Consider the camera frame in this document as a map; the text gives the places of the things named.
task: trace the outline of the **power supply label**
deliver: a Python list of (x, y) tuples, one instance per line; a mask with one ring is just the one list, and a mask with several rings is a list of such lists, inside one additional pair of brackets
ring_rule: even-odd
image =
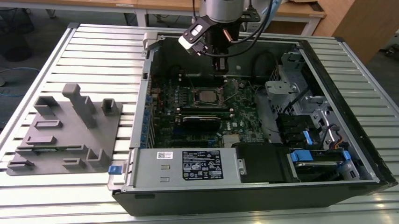
[(222, 179), (220, 151), (182, 151), (182, 179)]

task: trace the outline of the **slotted metal table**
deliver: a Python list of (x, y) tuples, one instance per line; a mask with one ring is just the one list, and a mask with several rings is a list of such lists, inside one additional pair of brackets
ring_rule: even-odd
[[(145, 32), (181, 33), (181, 29), (137, 28), (80, 24), (68, 28), (41, 72), (0, 135), (0, 223), (396, 223), (399, 186), (353, 197), (328, 208), (205, 214), (194, 216), (132, 217), (110, 196), (109, 175), (66, 174), (8, 176), (8, 161), (28, 131), (37, 96), (61, 95), (65, 83), (78, 83), (92, 101), (122, 102), (113, 160), (125, 160), (142, 73)], [(399, 176), (399, 109), (344, 42), (329, 37), (264, 35), (305, 39), (391, 169)], [(122, 176), (110, 179), (122, 183)]]

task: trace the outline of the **black trash bin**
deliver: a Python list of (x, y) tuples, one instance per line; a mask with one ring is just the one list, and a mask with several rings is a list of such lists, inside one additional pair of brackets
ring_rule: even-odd
[(32, 56), (32, 50), (25, 41), (24, 35), (17, 34), (0, 20), (0, 55), (9, 62), (20, 62)]
[(33, 23), (24, 8), (0, 7), (0, 19), (5, 21), (12, 32), (26, 34), (33, 31)]

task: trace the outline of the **blue latch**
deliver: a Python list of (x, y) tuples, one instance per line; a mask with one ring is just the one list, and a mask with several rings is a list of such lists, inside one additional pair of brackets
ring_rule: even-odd
[(292, 162), (313, 161), (309, 150), (295, 150), (291, 154)]
[(121, 175), (122, 174), (122, 166), (112, 165), (108, 168), (109, 175)]
[(313, 144), (308, 131), (304, 131), (304, 137), (308, 145)]
[(348, 151), (343, 151), (343, 157), (345, 160), (349, 160), (351, 159), (351, 154)]

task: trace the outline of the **white sticker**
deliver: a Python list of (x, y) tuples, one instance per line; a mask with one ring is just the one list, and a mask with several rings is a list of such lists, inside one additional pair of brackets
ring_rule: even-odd
[(173, 158), (173, 152), (157, 152), (156, 159), (170, 160)]
[(132, 4), (116, 4), (116, 6), (122, 6), (122, 7), (133, 7)]
[(324, 15), (309, 14), (309, 17), (324, 17)]

